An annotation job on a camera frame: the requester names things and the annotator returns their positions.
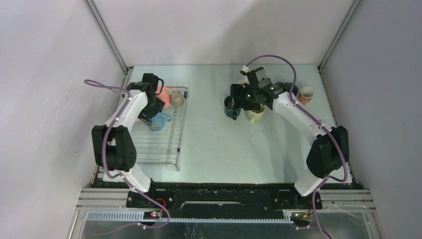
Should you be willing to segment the teal green mug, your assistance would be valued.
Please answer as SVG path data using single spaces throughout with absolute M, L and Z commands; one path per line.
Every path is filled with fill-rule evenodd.
M 240 116 L 240 113 L 241 113 L 241 110 L 242 110 L 242 107 L 241 107 L 241 104 L 240 104 L 240 98 L 238 98 L 238 101 L 239 101 L 241 109 L 236 110 L 236 111 L 230 111 L 230 110 L 228 110 L 228 98 L 229 97 L 232 97 L 232 96 L 227 96 L 224 99 L 224 102 L 223 102 L 224 103 L 224 113 L 227 117 L 231 118 L 232 120 L 237 120 L 237 118 Z

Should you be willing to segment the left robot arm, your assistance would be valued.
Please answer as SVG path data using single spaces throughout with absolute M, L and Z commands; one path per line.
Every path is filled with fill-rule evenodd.
M 143 206 L 154 206 L 157 193 L 150 189 L 152 179 L 136 163 L 137 151 L 130 132 L 137 120 L 151 124 L 153 117 L 163 110 L 165 103 L 158 98 L 156 91 L 164 81 L 152 73 L 145 73 L 140 82 L 132 82 L 126 88 L 88 79 L 84 82 L 123 96 L 111 118 L 92 129 L 96 164 L 105 170 L 109 179 L 121 178 L 131 191 L 140 192 L 138 201 Z

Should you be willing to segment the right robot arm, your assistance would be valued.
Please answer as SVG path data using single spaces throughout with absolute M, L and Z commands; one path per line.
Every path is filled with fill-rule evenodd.
M 273 112 L 290 122 L 310 144 L 306 158 L 307 168 L 295 183 L 289 200 L 295 208 L 304 207 L 309 194 L 331 178 L 338 182 L 348 179 L 348 132 L 343 126 L 333 127 L 307 111 L 283 83 L 277 82 L 264 88 L 249 84 L 232 84 L 230 96 L 235 106 L 256 110 L 266 105 Z

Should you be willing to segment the salmon printed mug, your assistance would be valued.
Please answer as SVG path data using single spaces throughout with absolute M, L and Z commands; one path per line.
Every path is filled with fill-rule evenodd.
M 299 91 L 298 100 L 301 104 L 308 104 L 314 97 L 314 90 L 310 87 L 303 87 Z

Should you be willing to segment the blue mug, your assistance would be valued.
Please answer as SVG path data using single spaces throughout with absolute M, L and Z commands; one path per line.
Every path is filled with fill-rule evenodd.
M 172 120 L 171 115 L 160 112 L 151 119 L 151 124 L 149 126 L 149 129 L 152 131 L 162 130 L 165 124 L 167 122 L 170 122 L 171 120 Z

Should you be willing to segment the light green mug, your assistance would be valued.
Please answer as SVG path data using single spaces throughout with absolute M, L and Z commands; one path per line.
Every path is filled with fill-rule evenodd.
M 255 123 L 257 121 L 262 120 L 265 114 L 265 110 L 266 110 L 266 106 L 261 104 L 260 108 L 257 110 L 246 111 L 246 115 L 251 123 Z

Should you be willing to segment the cream mug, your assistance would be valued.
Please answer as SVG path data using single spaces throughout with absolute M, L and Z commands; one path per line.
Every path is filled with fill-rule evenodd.
M 237 84 L 239 84 L 239 85 L 243 85 L 243 84 L 245 84 L 245 83 L 248 83 L 247 79 L 242 79 L 242 80 L 239 80 L 239 81 L 237 82 Z

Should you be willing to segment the dark green mug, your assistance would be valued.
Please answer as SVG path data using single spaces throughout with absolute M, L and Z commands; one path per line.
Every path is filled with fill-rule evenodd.
M 283 87 L 284 87 L 284 89 L 286 90 L 286 91 L 288 91 L 288 92 L 291 92 L 291 87 L 292 87 L 292 82 L 285 82 L 284 84 L 283 84 Z M 294 85 L 294 87 L 293 87 L 293 95 L 295 96 L 295 97 L 297 97 L 297 95 L 298 95 L 298 93 L 299 93 L 299 88 L 298 88 L 298 86 L 297 85 Z

